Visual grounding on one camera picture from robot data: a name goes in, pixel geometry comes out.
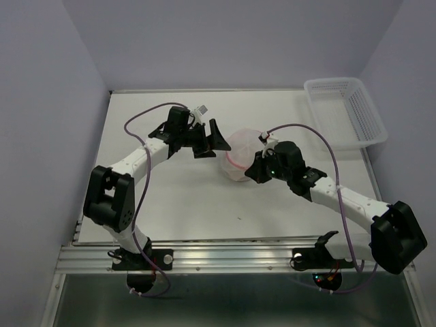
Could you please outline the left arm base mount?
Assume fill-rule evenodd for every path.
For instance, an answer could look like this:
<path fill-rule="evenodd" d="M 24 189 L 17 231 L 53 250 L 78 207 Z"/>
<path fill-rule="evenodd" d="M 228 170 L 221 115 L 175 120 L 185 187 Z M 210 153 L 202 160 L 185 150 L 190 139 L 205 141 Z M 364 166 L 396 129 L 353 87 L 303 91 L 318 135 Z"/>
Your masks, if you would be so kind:
<path fill-rule="evenodd" d="M 114 271 L 156 270 L 140 253 L 130 253 L 122 248 L 107 252 L 112 259 Z M 153 249 L 149 260 L 163 271 L 172 270 L 174 251 L 172 249 Z"/>

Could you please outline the white mesh laundry bag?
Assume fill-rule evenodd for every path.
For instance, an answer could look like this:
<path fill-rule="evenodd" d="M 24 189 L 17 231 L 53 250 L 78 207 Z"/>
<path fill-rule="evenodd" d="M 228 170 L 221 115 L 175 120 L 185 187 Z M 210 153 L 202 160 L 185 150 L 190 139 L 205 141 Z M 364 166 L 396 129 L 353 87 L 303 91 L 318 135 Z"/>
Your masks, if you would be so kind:
<path fill-rule="evenodd" d="M 220 159 L 220 168 L 225 177 L 235 182 L 249 180 L 245 172 L 254 163 L 255 154 L 264 147 L 259 140 L 260 134 L 261 131 L 256 129 L 244 128 L 226 139 L 231 150 L 226 151 Z"/>

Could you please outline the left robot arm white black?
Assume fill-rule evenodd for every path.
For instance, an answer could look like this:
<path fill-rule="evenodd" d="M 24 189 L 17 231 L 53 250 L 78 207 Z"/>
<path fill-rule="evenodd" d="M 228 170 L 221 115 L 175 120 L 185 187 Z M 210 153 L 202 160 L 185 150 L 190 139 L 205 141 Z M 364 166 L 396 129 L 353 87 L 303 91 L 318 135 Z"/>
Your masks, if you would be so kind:
<path fill-rule="evenodd" d="M 150 181 L 151 170 L 181 148 L 190 148 L 196 159 L 215 157 L 217 151 L 230 151 L 215 119 L 202 122 L 205 106 L 190 110 L 183 104 L 169 102 L 167 119 L 145 139 L 124 126 L 125 133 L 140 146 L 111 166 L 96 166 L 91 171 L 83 214 L 107 230 L 128 251 L 128 260 L 136 268 L 151 263 L 149 238 L 136 226 L 143 199 L 135 195 L 136 185 Z"/>

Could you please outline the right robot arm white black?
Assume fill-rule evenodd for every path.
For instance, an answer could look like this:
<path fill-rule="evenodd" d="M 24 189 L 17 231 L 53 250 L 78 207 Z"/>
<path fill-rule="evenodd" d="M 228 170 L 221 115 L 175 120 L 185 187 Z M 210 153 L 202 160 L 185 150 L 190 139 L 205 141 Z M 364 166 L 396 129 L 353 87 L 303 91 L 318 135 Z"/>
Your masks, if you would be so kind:
<path fill-rule="evenodd" d="M 291 260 L 295 270 L 328 268 L 334 262 L 350 268 L 353 260 L 362 260 L 397 275 L 428 245 L 408 204 L 381 202 L 338 185 L 325 172 L 307 166 L 293 142 L 258 151 L 245 176 L 258 184 L 284 181 L 295 195 L 339 213 L 366 232 L 355 238 L 336 230 L 327 232 L 314 246 L 296 250 Z"/>

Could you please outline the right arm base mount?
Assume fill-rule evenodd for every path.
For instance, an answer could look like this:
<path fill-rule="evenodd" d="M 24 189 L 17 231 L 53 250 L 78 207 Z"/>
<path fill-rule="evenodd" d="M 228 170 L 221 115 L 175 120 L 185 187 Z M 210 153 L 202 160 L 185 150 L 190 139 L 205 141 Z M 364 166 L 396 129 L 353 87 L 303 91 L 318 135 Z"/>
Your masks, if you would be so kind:
<path fill-rule="evenodd" d="M 320 236 L 313 247 L 294 248 L 290 266 L 297 271 L 352 268 L 353 264 L 351 262 L 347 262 L 345 259 L 334 259 L 326 248 L 328 241 L 338 233 L 338 231 L 330 231 Z"/>

